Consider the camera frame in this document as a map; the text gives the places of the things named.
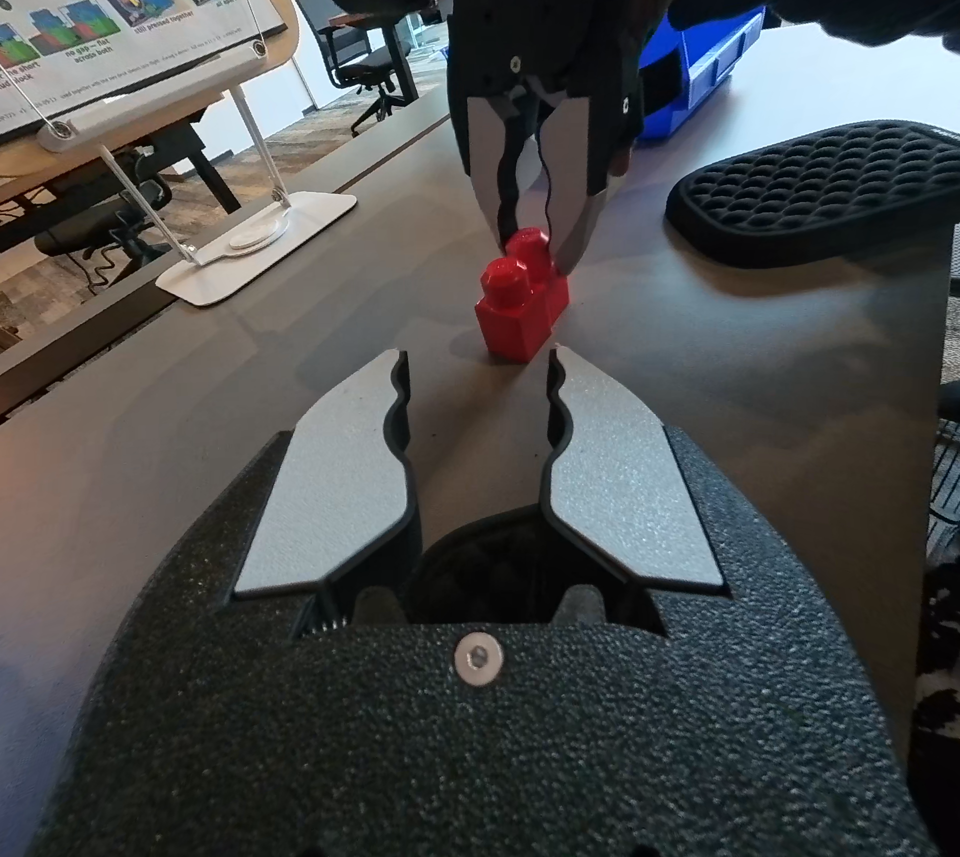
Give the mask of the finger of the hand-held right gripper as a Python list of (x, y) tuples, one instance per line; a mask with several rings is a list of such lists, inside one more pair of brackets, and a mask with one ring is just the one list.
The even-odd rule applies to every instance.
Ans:
[(498, 249), (518, 232), (522, 193), (541, 171), (531, 143), (541, 107), (525, 85), (494, 96), (455, 86), (455, 138), (479, 209)]
[(608, 195), (618, 143), (617, 117), (591, 99), (549, 99), (540, 123), (540, 160), (548, 181), (549, 253), (560, 275), (583, 258)]

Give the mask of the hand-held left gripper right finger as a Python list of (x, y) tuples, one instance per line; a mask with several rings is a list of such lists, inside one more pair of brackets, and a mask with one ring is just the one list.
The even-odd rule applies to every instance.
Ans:
[(623, 583), (719, 594), (724, 576), (663, 421), (622, 383), (556, 345), (539, 504)]

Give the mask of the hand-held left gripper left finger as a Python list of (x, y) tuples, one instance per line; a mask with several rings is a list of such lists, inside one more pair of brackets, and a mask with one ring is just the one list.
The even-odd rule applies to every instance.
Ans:
[(390, 348), (294, 425), (233, 587), (240, 599), (327, 589), (352, 603), (400, 590), (423, 551), (406, 449), (409, 359)]

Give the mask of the red mega block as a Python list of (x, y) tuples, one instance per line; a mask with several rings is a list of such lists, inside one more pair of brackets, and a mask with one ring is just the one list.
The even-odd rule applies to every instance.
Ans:
[(494, 357), (531, 362), (570, 304), (569, 280), (558, 271), (548, 244), (541, 228), (521, 228), (510, 237), (506, 254), (481, 274), (474, 313)]

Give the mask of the blue plastic bin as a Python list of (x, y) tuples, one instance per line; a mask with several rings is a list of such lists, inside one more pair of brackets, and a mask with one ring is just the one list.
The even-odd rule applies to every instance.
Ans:
[(637, 143), (669, 139), (760, 38), (765, 8), (676, 29), (664, 18), (639, 58), (644, 122)]

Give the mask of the black office chair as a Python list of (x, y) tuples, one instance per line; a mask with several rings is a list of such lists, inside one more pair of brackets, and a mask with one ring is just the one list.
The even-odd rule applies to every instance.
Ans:
[(368, 30), (353, 23), (320, 23), (305, 17), (312, 31), (330, 83), (339, 90), (355, 89), (376, 94), (374, 102), (350, 125), (350, 135), (369, 119), (378, 123), (391, 117), (395, 108), (408, 107), (419, 98), (409, 65), (411, 47), (403, 43), (397, 29), (382, 31), (385, 44), (373, 48)]
[(114, 285), (104, 274), (116, 268), (111, 252), (121, 251), (127, 258), (115, 278), (118, 282), (170, 251), (168, 240), (151, 243), (143, 238), (151, 229), (158, 229), (155, 219), (145, 215), (129, 192), (122, 189), (114, 197), (41, 232), (32, 241), (46, 257), (67, 257), (82, 272), (90, 295), (96, 296)]

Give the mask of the black perforated rubber pad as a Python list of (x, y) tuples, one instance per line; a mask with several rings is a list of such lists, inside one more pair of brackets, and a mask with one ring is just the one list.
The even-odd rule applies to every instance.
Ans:
[(664, 220), (705, 258), (773, 270), (857, 256), (958, 223), (959, 137), (930, 124), (864, 120), (690, 172)]

